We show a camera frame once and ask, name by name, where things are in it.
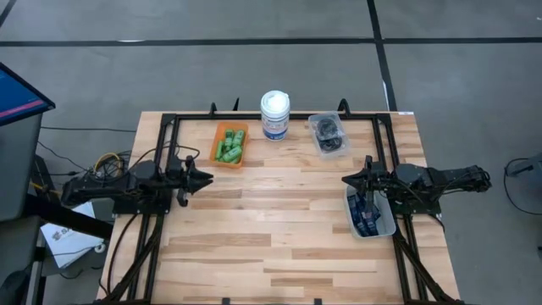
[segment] gray floor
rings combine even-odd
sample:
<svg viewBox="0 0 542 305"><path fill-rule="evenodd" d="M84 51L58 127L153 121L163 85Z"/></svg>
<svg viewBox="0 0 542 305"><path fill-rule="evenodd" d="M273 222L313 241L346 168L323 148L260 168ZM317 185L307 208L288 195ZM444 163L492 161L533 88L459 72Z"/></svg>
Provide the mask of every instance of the gray floor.
<svg viewBox="0 0 542 305"><path fill-rule="evenodd" d="M377 9L388 38L542 36L542 3L535 0L380 0ZM365 1L18 0L0 41L372 33ZM492 175L487 193L442 201L457 284L470 303L542 298L542 218L514 209L502 187L509 159L542 152L541 52L542 44L386 47L397 106L416 113L429 164L479 164ZM237 97L241 109L257 109L274 88L290 93L294 109L332 110L342 97L355 110L387 109L373 45L4 47L0 60L57 103L44 125L135 129L143 110L203 110L211 102L229 109ZM40 140L92 164L106 151L130 149L133 135L43 130ZM51 171L74 169L38 152ZM509 180L510 191L522 207L542 212L531 178ZM45 303L90 302L99 275L50 277Z"/></svg>

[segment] clear plastic container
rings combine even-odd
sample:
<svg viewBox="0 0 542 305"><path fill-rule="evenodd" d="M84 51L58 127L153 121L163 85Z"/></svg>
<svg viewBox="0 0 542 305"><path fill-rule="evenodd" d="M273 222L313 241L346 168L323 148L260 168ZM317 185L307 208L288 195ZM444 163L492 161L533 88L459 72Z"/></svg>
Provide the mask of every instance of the clear plastic container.
<svg viewBox="0 0 542 305"><path fill-rule="evenodd" d="M320 158L337 158L348 154L350 142L335 111L311 115L308 124Z"/></svg>
<svg viewBox="0 0 542 305"><path fill-rule="evenodd" d="M365 239L379 236L390 236L394 234L397 228L395 227L395 221L393 220L393 214L391 213L390 203L388 202L388 199L384 198L377 191L374 193L374 205L380 211L380 217L376 220L376 229L379 234L377 236L362 236L359 234L352 220L350 208L348 207L348 197L356 194L356 192L357 191L355 188L351 186L346 187L345 211L346 217L348 218L348 223L350 224L350 232L352 233L352 236L357 239Z"/></svg>

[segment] computer screen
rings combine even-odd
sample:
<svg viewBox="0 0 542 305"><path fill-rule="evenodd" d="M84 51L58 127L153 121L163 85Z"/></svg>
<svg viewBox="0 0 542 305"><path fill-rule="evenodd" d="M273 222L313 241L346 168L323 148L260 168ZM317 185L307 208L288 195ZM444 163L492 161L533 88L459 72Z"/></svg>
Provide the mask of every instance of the computer screen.
<svg viewBox="0 0 542 305"><path fill-rule="evenodd" d="M0 125L54 108L54 103L0 64Z"/></svg>

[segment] white container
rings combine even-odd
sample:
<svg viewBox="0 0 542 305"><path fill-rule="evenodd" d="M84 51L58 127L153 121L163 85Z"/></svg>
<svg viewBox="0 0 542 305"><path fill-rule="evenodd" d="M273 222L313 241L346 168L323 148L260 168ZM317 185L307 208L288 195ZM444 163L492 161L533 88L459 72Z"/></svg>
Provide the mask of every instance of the white container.
<svg viewBox="0 0 542 305"><path fill-rule="evenodd" d="M288 94L278 90L269 91L263 95L260 108L263 134L271 141L284 140L290 119Z"/></svg>
<svg viewBox="0 0 542 305"><path fill-rule="evenodd" d="M352 221L350 208L348 207L348 197L355 194L356 194L355 188L351 186L346 187L345 210L346 210L346 217L348 218L348 223L350 224L350 232L352 233L352 236L354 236L354 238L357 238L357 239L366 239L366 238L374 238L374 237L380 237L380 236L390 236L394 234L396 227L395 227L395 221L393 220L393 214L391 213L390 203L388 202L388 199L384 198L377 191L374 193L374 205L380 211L380 218L376 220L376 230L379 232L379 234L377 236L361 236L357 232L356 226L354 225L354 222Z"/></svg>

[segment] blue label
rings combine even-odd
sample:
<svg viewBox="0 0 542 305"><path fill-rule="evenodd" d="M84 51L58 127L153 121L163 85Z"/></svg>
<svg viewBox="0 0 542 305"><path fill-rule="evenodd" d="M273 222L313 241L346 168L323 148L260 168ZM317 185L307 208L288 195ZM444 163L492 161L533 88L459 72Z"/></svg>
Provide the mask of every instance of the blue label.
<svg viewBox="0 0 542 305"><path fill-rule="evenodd" d="M286 128L284 131L278 133L278 134L274 134L274 133L270 133L268 131L266 131L265 129L263 129L263 134L269 139L269 140L283 140L286 136L286 131L288 131L288 129Z"/></svg>

